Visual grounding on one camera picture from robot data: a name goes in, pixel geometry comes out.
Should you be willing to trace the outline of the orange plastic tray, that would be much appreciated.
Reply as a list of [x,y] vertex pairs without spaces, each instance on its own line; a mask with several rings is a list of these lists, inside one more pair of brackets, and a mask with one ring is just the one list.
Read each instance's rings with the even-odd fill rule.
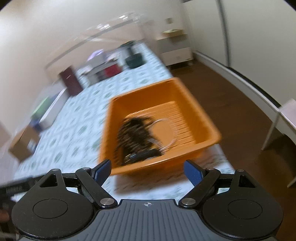
[[[152,135],[169,148],[159,157],[123,166],[122,151],[116,149],[118,131],[125,118],[144,116],[156,121]],[[98,162],[109,159],[112,175],[178,169],[220,140],[221,133],[187,87],[179,78],[170,78],[111,99]]]

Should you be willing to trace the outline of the floral tablecloth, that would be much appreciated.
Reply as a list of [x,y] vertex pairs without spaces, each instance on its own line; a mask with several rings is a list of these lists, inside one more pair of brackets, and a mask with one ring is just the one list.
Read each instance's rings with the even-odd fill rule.
[[[160,59],[145,45],[140,44],[145,64],[136,69],[125,67],[118,75],[87,87],[69,98],[53,125],[41,132],[34,154],[23,161],[14,179],[36,177],[53,168],[74,172],[82,167],[94,167],[98,162],[102,132],[109,102],[112,98],[172,77]],[[148,116],[152,126],[156,123]],[[169,146],[152,135],[152,146],[164,154]],[[204,168],[216,168],[232,174],[234,169],[219,144],[214,144],[192,159]],[[104,188],[116,199],[180,199],[192,184],[183,174],[183,165],[176,169],[148,169],[130,174],[111,175]]]

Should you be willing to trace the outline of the brown cardboard box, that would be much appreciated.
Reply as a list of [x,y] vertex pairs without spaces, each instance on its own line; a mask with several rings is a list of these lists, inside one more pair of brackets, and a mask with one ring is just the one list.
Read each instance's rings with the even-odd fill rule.
[[21,163],[34,154],[39,141],[39,133],[31,126],[26,126],[13,138],[9,152]]

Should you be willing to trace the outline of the white and blue long box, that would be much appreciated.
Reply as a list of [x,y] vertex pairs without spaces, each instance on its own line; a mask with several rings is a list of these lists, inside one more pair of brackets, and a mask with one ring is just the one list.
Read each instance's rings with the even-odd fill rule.
[[52,104],[47,109],[45,114],[40,119],[37,119],[37,120],[34,120],[31,118],[31,121],[29,123],[29,126],[34,128],[37,132],[41,132],[49,128],[53,124],[57,115],[63,108],[65,102],[68,100],[69,93],[67,88],[64,88],[59,93],[53,96],[48,96],[48,97],[51,97]]

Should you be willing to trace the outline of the green box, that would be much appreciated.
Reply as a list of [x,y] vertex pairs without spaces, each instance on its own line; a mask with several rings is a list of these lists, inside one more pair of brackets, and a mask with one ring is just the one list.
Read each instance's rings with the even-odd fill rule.
[[46,97],[43,99],[40,104],[36,107],[36,109],[32,112],[31,118],[34,120],[40,119],[47,109],[50,107],[52,104],[52,99],[51,97]]

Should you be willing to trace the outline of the white chair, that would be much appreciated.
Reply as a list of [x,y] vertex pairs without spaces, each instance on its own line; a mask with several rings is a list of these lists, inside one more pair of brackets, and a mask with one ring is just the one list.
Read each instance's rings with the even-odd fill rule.
[[275,114],[266,139],[263,142],[264,150],[278,150],[287,163],[292,178],[287,188],[295,186],[295,100],[290,99],[282,105]]

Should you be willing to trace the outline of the dark brown cylindrical canister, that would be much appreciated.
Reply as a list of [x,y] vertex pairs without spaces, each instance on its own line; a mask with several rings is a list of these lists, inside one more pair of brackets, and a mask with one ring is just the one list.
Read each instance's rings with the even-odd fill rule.
[[83,91],[81,84],[79,83],[71,66],[67,67],[59,73],[59,76],[63,80],[67,87],[70,96],[76,96]]

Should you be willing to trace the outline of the white tissue box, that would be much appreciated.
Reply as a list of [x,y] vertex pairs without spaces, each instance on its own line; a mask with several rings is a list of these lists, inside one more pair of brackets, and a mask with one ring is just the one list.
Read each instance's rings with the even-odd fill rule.
[[87,59],[88,64],[95,66],[101,65],[107,61],[107,53],[103,49],[94,51]]

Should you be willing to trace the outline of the white bedside cabinet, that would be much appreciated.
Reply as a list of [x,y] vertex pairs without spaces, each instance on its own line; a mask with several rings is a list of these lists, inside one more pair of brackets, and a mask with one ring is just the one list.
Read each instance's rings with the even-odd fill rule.
[[156,38],[160,57],[166,66],[179,63],[192,65],[193,53],[187,34],[166,38],[163,35]]

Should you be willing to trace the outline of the sliding wardrobe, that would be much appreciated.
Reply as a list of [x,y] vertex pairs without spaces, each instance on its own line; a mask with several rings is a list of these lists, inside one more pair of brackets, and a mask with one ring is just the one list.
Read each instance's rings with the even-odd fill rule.
[[192,44],[279,104],[295,98],[295,10],[286,1],[185,1]]

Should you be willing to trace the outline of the wooden tray on cabinet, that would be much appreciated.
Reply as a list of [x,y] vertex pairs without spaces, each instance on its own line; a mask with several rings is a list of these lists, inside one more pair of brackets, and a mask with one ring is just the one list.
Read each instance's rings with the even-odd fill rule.
[[183,29],[170,29],[162,32],[162,35],[166,38],[174,38],[184,35]]

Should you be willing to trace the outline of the plastic wrapped headboard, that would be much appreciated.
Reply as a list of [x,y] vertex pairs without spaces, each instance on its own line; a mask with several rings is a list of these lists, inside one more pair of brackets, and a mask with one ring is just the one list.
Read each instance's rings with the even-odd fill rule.
[[136,40],[138,44],[145,43],[151,49],[155,48],[153,27],[153,21],[146,16],[126,13],[107,23],[89,27],[59,46],[53,45],[59,34],[45,36],[34,31],[29,36],[29,52],[24,60],[32,67],[32,76],[23,77],[22,82],[29,90],[42,89],[61,79],[59,73],[67,67],[77,71],[88,64],[88,57],[99,49],[107,53],[107,62],[118,61],[121,66],[122,59],[118,57],[120,45]]

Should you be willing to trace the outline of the wall socket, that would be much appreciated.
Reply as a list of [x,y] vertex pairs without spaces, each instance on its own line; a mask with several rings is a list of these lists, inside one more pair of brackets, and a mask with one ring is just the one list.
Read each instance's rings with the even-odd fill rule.
[[166,19],[166,23],[167,24],[172,24],[173,23],[173,19],[172,18],[167,18]]

